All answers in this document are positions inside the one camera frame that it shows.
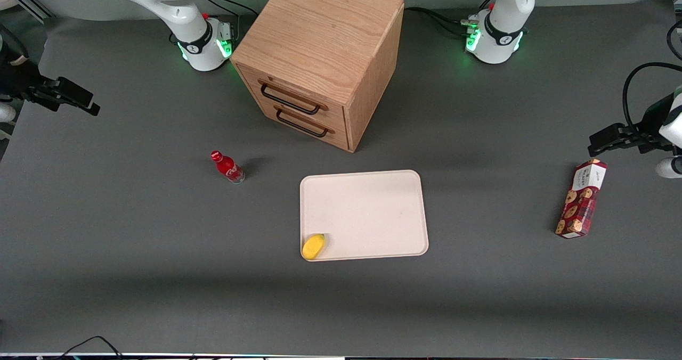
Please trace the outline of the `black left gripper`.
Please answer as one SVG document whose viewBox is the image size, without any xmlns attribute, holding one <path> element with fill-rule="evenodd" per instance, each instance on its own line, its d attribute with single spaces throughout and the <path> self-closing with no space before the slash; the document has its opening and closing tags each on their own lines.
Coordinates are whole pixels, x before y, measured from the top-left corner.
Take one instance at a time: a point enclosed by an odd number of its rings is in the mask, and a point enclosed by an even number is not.
<svg viewBox="0 0 682 360">
<path fill-rule="evenodd" d="M 599 130 L 589 137 L 588 153 L 596 158 L 607 151 L 637 148 L 640 154 L 655 150 L 672 151 L 673 144 L 660 135 L 659 129 L 668 117 L 675 94 L 670 94 L 650 105 L 637 127 L 646 143 L 636 136 L 633 127 L 623 123 L 614 123 Z"/>
</svg>

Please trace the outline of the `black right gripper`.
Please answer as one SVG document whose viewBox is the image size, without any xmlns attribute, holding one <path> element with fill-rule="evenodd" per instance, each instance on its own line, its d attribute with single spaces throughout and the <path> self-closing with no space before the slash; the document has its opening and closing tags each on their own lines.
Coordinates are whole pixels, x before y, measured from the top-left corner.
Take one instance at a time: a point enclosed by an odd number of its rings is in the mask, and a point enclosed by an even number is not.
<svg viewBox="0 0 682 360">
<path fill-rule="evenodd" d="M 39 105 L 52 105 L 53 112 L 57 112 L 64 104 L 93 117 L 97 117 L 101 110 L 93 101 L 90 91 L 64 77 L 54 81 L 43 76 L 36 64 L 22 56 L 2 57 L 1 96 L 2 103 L 26 100 Z"/>
</svg>

